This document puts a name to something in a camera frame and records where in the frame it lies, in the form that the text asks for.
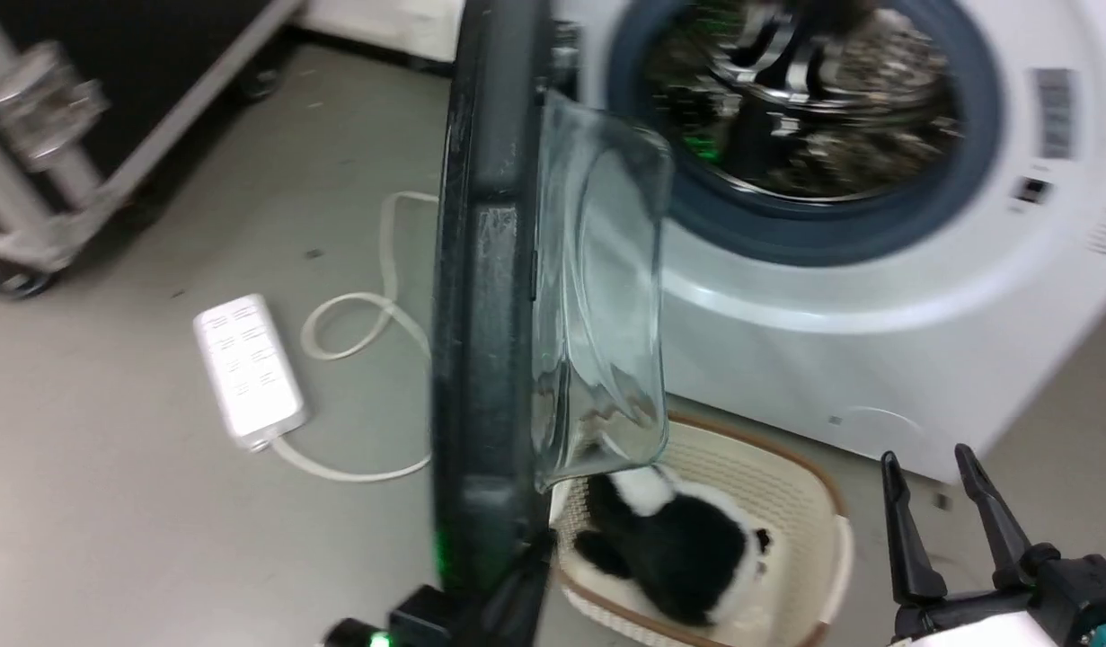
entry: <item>caster wheel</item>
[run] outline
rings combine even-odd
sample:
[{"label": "caster wheel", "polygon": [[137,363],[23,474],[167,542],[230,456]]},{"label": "caster wheel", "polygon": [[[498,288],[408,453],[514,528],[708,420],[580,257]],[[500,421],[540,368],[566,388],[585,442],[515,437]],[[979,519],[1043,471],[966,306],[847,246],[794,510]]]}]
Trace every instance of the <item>caster wheel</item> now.
[{"label": "caster wheel", "polygon": [[55,281],[56,274],[0,259],[0,298],[28,300],[42,294]]},{"label": "caster wheel", "polygon": [[248,103],[257,103],[269,97],[281,86],[281,71],[250,62],[237,75],[237,94]]}]

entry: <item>white wall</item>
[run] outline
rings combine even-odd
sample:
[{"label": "white wall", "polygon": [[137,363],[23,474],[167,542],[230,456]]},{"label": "white wall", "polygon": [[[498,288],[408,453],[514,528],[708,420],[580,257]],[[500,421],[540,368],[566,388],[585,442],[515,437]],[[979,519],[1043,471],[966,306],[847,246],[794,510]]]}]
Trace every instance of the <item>white wall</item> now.
[{"label": "white wall", "polygon": [[463,0],[310,0],[302,27],[435,61],[451,61]]}]

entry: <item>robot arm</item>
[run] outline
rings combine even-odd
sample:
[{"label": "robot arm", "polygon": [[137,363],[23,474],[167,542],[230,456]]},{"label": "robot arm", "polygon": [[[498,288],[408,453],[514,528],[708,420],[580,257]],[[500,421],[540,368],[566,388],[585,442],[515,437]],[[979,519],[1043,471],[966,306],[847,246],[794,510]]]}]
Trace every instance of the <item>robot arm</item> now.
[{"label": "robot arm", "polygon": [[900,462],[886,452],[880,467],[888,557],[893,598],[900,605],[894,643],[1106,647],[1106,560],[1065,560],[1052,544],[1030,544],[971,448],[956,447],[956,462],[984,524],[995,589],[948,595],[908,509],[910,492]]}]

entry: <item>black and white plush toy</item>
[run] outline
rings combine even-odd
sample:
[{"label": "black and white plush toy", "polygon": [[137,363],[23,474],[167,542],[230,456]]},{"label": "black and white plush toy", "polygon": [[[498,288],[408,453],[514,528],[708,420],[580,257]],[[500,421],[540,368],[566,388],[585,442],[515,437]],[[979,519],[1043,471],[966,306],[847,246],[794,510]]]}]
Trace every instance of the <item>black and white plush toy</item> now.
[{"label": "black and white plush toy", "polygon": [[585,503],[594,530],[577,533],[577,553],[686,626],[739,609],[770,541],[732,497],[667,467],[592,477]]}]

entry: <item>sticker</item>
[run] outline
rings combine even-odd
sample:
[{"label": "sticker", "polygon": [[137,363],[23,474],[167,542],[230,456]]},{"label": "sticker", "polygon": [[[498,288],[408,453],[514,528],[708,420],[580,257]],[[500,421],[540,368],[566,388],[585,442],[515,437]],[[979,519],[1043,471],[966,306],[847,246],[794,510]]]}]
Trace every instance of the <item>sticker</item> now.
[{"label": "sticker", "polygon": [[1074,106],[1071,92],[1073,70],[1036,70],[1041,95],[1041,157],[1066,160],[1073,156]]}]

